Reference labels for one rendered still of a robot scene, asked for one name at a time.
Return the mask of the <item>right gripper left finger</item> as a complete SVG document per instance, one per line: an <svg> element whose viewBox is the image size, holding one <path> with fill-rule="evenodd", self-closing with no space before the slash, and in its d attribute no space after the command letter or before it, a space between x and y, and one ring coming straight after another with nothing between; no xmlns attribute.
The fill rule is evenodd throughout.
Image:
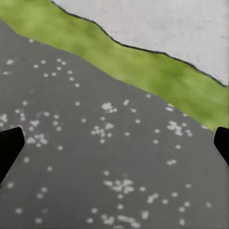
<svg viewBox="0 0 229 229"><path fill-rule="evenodd" d="M25 145L20 127L0 132L0 184Z"/></svg>

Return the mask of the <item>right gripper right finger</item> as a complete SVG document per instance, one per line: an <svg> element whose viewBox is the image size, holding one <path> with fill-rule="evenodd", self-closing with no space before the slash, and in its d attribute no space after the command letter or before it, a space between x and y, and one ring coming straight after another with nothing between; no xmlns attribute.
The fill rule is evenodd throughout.
<svg viewBox="0 0 229 229"><path fill-rule="evenodd" d="M218 127L214 144L229 165L229 129Z"/></svg>

